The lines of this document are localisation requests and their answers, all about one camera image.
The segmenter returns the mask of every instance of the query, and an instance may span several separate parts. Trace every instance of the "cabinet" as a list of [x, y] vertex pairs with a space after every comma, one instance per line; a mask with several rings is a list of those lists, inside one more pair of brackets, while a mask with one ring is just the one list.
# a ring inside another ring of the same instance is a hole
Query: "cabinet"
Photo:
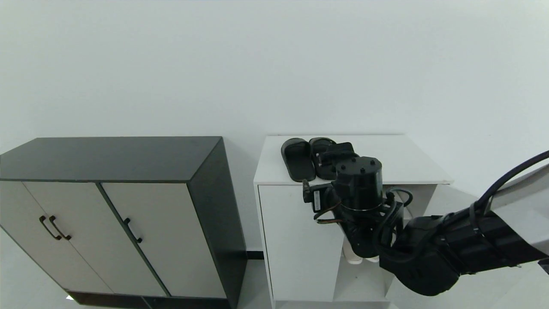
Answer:
[[35, 139], [0, 225], [84, 305], [236, 308], [246, 252], [221, 137]]
[[[280, 154], [280, 147], [291, 137], [309, 140], [316, 136], [268, 136], [254, 179], [273, 308], [279, 301], [333, 302], [334, 308], [343, 308], [356, 302], [389, 302], [391, 298], [406, 308], [398, 297], [405, 287], [398, 286], [392, 274], [377, 263], [348, 264], [341, 255], [344, 235], [339, 227], [313, 220], [311, 206], [302, 200], [301, 183], [290, 179]], [[413, 217], [422, 216], [431, 207], [437, 186], [452, 182], [406, 136], [327, 137], [351, 142], [358, 154], [378, 158], [383, 164], [384, 187], [401, 186], [414, 192], [408, 207]], [[311, 185], [327, 182], [317, 178]]]

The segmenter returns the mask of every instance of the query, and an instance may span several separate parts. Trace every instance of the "cabinet side panel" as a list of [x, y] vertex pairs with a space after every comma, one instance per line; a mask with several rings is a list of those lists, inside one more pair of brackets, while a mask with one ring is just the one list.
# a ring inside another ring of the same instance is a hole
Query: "cabinet side panel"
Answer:
[[246, 245], [222, 139], [188, 188], [221, 283], [236, 308], [246, 270]]

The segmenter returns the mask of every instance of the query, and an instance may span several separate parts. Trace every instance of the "white cabinet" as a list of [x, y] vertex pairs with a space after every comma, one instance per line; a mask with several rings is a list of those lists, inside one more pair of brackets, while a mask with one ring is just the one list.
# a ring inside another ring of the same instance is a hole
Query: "white cabinet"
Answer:
[[[277, 301], [333, 302], [338, 308], [348, 302], [388, 302], [390, 298], [408, 308], [394, 296], [404, 293], [405, 287], [395, 285], [398, 280], [392, 274], [377, 263], [348, 264], [341, 255], [344, 234], [340, 228], [313, 220], [311, 205], [303, 203], [302, 184], [291, 180], [281, 156], [282, 144], [291, 137], [309, 140], [317, 136], [268, 136], [254, 178], [273, 308]], [[437, 186], [452, 182], [406, 136], [326, 137], [351, 142], [359, 155], [378, 158], [384, 187], [397, 185], [413, 191], [414, 200], [407, 209], [413, 217], [423, 215]], [[310, 183], [327, 182], [317, 178]]]
[[166, 296], [94, 183], [25, 186], [114, 293]]
[[301, 186], [262, 185], [259, 196], [276, 300], [332, 301], [344, 237], [339, 226], [312, 219]]
[[186, 184], [103, 188], [171, 295], [226, 297]]
[[54, 238], [59, 234], [47, 219], [49, 214], [22, 182], [0, 181], [0, 205], [2, 227], [59, 285], [73, 291], [113, 292], [71, 243]]

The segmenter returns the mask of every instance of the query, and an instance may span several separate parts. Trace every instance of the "floor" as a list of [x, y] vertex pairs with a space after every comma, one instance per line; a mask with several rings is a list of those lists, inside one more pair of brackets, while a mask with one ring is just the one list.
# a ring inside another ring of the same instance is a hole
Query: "floor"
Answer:
[[[271, 308], [265, 265], [250, 260], [238, 309]], [[0, 230], [0, 308], [1, 309], [99, 309], [80, 306], [66, 299], [63, 291], [14, 241]], [[388, 303], [339, 303], [341, 309], [387, 309]], [[329, 309], [330, 303], [277, 302], [277, 309]]]

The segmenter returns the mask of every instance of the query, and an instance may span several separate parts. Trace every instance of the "white wall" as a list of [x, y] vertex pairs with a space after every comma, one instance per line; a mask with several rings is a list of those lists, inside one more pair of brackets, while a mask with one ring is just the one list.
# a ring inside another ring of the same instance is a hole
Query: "white wall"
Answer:
[[406, 133], [475, 195], [546, 150], [548, 14], [529, 1], [7, 2], [1, 119], [25, 104], [39, 136], [223, 135], [258, 250], [267, 134]]

